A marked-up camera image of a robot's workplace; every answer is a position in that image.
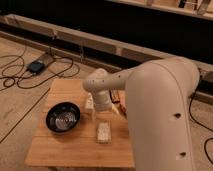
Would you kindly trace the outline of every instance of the black cable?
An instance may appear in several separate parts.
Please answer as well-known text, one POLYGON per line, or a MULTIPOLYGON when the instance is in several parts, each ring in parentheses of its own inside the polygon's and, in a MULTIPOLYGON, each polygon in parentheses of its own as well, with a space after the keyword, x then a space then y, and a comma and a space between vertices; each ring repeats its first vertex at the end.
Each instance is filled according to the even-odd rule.
MULTIPOLYGON (((45 82, 47 82, 48 80, 50 80, 50 79, 52 79, 52 78, 54 78, 54 77, 56 77, 56 76, 59 76, 60 78, 61 78, 61 77, 62 77, 62 78, 65 78, 65 76, 61 76, 61 74, 64 73, 64 72, 66 72, 66 71, 68 71, 68 70, 70 70, 70 69, 73 67, 74 62, 73 62, 73 59, 72 59, 72 58, 69 58, 69 57, 62 57, 61 59, 69 59, 69 60, 71 60, 71 63, 69 63, 70 66, 69 66, 68 68, 66 68, 66 69, 64 69, 64 70, 62 70, 62 71, 60 71, 60 72, 58 72, 58 73, 53 73, 52 76, 48 77, 47 79, 41 81, 40 83, 38 83, 38 84, 36 84, 36 85, 28 86, 28 87, 22 86, 22 85, 20 84, 21 81, 25 80, 25 78, 23 77, 24 74, 26 73, 26 71, 25 71, 25 72, 21 75, 21 77, 18 79, 18 81, 17 81, 17 83, 16 83, 17 87, 19 87, 20 89, 32 89, 32 88, 36 88, 36 87, 38 87, 38 86, 41 86, 42 84, 44 84, 45 82)), ((77 74, 80 72, 80 67, 79 67, 78 65, 76 65, 76 64, 75 64, 75 66, 77 66, 77 72, 74 73, 74 74, 72 74, 72 75, 70 75, 70 76, 68 76, 68 77, 73 77, 73 76, 77 75, 77 74)))
MULTIPOLYGON (((75 66, 75 67, 77 68, 77 72, 76 72, 76 73, 74 73, 74 74, 72 74, 72 75, 68 75, 68 76, 65 76, 64 73, 63 73, 63 75, 60 75, 60 78, 70 78, 70 77, 73 77, 73 76, 75 76, 76 74, 79 73, 80 67, 79 67, 77 64, 74 64, 72 58, 69 58, 69 57, 65 57, 65 58, 64 58, 64 57, 54 57, 54 59, 56 60, 56 63, 70 64, 69 62, 61 61, 61 60, 63 60, 63 59, 69 59, 69 60, 71 60, 72 65, 75 66)), ((49 71, 50 73, 52 73, 53 75, 58 75, 56 72, 52 71, 52 70, 50 69, 50 67, 48 67, 48 71, 49 71)))
POLYGON ((205 154, 206 154, 206 157, 208 158, 209 162, 213 165, 213 160, 210 158, 209 154, 208 154, 208 151, 207 151, 207 144, 209 141, 212 141, 213 138, 209 138, 205 141, 204 143, 204 151, 205 151, 205 154))
POLYGON ((197 93, 197 89, 195 90, 195 92, 193 93, 192 97, 191 97, 191 100, 190 100, 190 103, 189 103, 189 115, 192 119, 193 122, 195 122, 196 124, 200 125, 201 127, 209 130, 210 132, 213 132, 213 129, 212 128, 209 128, 207 127, 206 125, 204 125, 203 123, 201 123, 200 121, 198 121, 192 114, 192 111, 191 111, 191 108, 192 108, 192 102, 194 101, 194 98, 196 96, 196 93, 197 93))
MULTIPOLYGON (((198 121, 198 120, 193 116, 193 114, 192 114, 192 111, 191 111, 192 102, 194 101, 194 98, 195 98, 195 96, 196 96, 197 88, 196 88, 195 92, 193 93, 193 95, 192 95, 192 97, 191 97, 191 100, 190 100, 190 103, 189 103, 189 115, 190 115, 190 117, 191 117, 191 119, 192 119, 193 122, 195 122, 196 124, 198 124, 199 126, 205 128, 205 129, 207 129, 208 131, 213 132, 213 129, 212 129, 212 128, 209 128, 208 126, 206 126, 206 125, 204 125, 203 123, 201 123, 200 121, 198 121)), ((207 140, 204 142, 204 152, 205 152, 205 155, 206 155, 207 159, 209 160, 209 162, 210 162, 211 164, 213 164, 213 160, 210 158, 209 153, 208 153, 208 150, 207 150, 207 144, 208 144, 208 142, 211 141, 211 140, 213 140, 213 138, 209 138, 209 139, 207 139, 207 140)))
POLYGON ((12 127, 12 129, 0 140, 0 144, 11 134, 11 132, 19 125, 19 123, 35 108, 35 106, 44 98, 50 89, 46 90, 41 97, 30 107, 30 109, 19 119, 19 121, 12 127))
MULTIPOLYGON (((9 2, 9 7, 12 11, 12 16, 14 18, 14 21, 16 22, 17 26, 19 28, 21 28, 21 25, 20 23, 18 22, 18 20, 16 19, 14 13, 13 13, 13 6, 12 6, 12 2, 10 0, 8 0, 9 2)), ((0 91, 4 91, 12 86, 15 85, 16 83, 16 79, 19 78, 17 75, 20 74, 23 69, 24 69, 24 66, 25 66, 25 61, 23 59, 23 56, 25 55, 26 51, 27 51, 27 40, 24 38, 24 50, 23 52, 20 54, 20 55, 4 55, 4 56, 1 56, 0 59, 4 59, 4 58, 15 58, 14 60, 0 66, 0 69, 3 69, 1 71, 1 75, 3 77, 0 77, 1 80, 3 80, 3 88, 0 89, 0 91), (18 60, 21 60, 21 64, 20 65, 15 65, 14 63, 17 62, 18 60), (8 69, 11 69, 13 67, 20 67, 20 70, 18 70, 15 74, 13 75, 6 75, 5 72, 8 70, 8 69)))

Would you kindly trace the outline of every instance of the wooden table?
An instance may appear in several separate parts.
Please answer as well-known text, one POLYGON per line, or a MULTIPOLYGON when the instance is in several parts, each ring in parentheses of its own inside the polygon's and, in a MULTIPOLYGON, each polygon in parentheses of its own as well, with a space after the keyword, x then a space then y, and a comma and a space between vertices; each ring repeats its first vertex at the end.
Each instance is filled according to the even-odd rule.
POLYGON ((80 79, 54 80, 40 121, 32 140, 26 164, 47 167, 134 167, 127 121, 110 112, 98 114, 95 121, 84 113, 87 92, 80 79), (45 123, 49 109, 60 102, 75 103, 81 110, 81 120, 71 131, 54 134, 45 123), (96 126, 110 121, 112 142, 96 142, 96 126))

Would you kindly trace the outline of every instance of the black bowl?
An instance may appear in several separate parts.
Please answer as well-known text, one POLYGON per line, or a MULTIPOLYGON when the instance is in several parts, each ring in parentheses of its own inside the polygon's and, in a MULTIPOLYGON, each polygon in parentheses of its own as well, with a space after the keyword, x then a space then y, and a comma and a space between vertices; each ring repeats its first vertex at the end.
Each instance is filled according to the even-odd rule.
POLYGON ((46 117, 47 127, 57 133, 66 132, 76 126, 80 120, 78 106, 63 102, 52 107, 46 117))

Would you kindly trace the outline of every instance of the small white object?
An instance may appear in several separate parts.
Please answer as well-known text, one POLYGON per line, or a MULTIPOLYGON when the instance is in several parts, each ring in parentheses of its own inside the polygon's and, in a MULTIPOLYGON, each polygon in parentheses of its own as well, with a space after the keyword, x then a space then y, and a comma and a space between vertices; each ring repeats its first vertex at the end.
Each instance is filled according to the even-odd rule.
POLYGON ((111 130, 109 122, 101 122, 98 124, 97 141, 99 143, 111 142, 111 130))
POLYGON ((93 98, 91 93, 88 93, 84 109, 85 109, 85 113, 91 114, 92 120, 95 120, 96 112, 94 109, 94 103, 93 103, 93 98))
POLYGON ((94 111, 94 104, 93 104, 91 93, 88 93, 84 109, 85 109, 85 113, 89 113, 89 114, 91 114, 94 111))

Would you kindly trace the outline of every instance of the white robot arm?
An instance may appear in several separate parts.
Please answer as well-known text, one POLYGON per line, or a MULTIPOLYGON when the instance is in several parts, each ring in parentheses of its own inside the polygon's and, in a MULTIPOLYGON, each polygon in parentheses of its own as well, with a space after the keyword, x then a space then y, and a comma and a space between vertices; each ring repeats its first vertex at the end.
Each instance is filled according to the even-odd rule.
POLYGON ((83 82, 96 110, 107 110, 107 90, 125 90, 136 171, 195 171, 187 99, 199 81, 185 58, 146 62, 109 75, 98 69, 83 82))

